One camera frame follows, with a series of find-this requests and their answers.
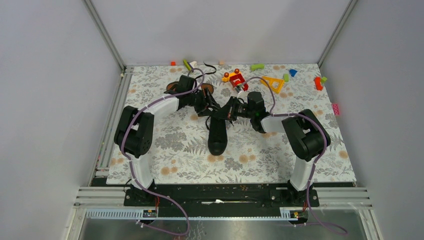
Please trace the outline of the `black sneaker with laces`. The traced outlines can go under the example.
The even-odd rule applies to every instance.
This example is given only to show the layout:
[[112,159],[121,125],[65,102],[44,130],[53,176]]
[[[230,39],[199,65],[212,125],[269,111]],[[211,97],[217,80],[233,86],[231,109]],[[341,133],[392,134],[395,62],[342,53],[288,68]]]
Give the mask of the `black sneaker with laces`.
[[216,119],[212,116],[199,116],[199,117],[208,117],[210,124],[207,127],[209,130],[207,147],[209,152],[213,156],[219,156],[224,153],[228,144],[228,135],[227,135],[227,125],[226,121],[223,119]]

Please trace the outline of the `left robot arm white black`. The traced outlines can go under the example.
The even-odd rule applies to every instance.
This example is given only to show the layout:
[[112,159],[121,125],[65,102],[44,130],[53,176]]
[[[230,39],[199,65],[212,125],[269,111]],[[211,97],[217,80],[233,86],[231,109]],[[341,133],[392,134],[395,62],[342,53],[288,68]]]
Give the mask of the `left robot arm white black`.
[[155,192],[149,188],[154,182],[147,153],[153,143],[155,122],[184,107],[193,107],[199,116],[210,116],[218,109],[213,99],[214,87],[182,75],[178,81],[169,83],[164,94],[138,109],[127,105],[123,108],[114,143],[128,158],[131,184],[138,188],[136,199],[144,206],[152,204]]

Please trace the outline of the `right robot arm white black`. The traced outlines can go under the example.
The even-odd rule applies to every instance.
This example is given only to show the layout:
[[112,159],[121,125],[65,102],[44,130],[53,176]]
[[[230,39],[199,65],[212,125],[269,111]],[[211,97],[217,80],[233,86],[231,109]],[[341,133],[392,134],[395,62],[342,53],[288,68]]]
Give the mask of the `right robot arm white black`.
[[226,122],[237,118],[249,119],[252,128],[261,134],[286,134],[296,156],[294,171],[288,181],[291,189],[287,191],[286,198],[293,206],[301,205],[307,199],[305,191],[312,186],[313,166],[331,143],[318,119],[309,109],[299,113],[271,114],[266,110],[262,94],[257,91],[250,92],[246,102],[231,97],[210,117],[207,146],[212,155],[221,155],[226,150]]

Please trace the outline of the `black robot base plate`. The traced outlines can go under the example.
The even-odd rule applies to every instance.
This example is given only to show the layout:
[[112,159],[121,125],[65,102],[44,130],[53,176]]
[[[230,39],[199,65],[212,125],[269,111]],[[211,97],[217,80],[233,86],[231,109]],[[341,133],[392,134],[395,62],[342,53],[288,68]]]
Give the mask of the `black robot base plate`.
[[271,184],[153,184],[149,190],[132,185],[123,189],[125,207],[153,207],[160,217],[183,217],[182,211],[168,198],[180,204],[189,217],[275,217],[280,207],[304,209],[318,207],[318,190],[329,187],[353,187],[353,183],[317,183],[309,194],[296,192],[287,183]]

